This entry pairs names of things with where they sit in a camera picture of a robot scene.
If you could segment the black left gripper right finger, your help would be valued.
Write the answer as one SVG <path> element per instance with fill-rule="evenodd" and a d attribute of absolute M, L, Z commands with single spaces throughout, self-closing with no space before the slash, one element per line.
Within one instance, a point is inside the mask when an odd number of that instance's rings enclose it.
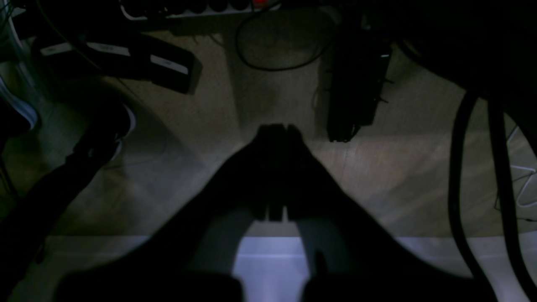
<path fill-rule="evenodd" d="M 482 277 L 460 277 L 418 258 L 347 195 L 288 126 L 290 217 L 311 269 L 303 302 L 496 302 Z"/>

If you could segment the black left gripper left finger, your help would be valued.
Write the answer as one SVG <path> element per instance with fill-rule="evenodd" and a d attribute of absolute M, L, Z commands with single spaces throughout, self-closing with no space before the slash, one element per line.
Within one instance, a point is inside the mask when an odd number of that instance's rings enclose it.
<path fill-rule="evenodd" d="M 146 242 L 113 262 L 67 275 L 56 302 L 241 302 L 232 277 L 240 241 L 265 217 L 261 193 L 286 148 L 282 125 L 261 126 L 205 187 Z"/>

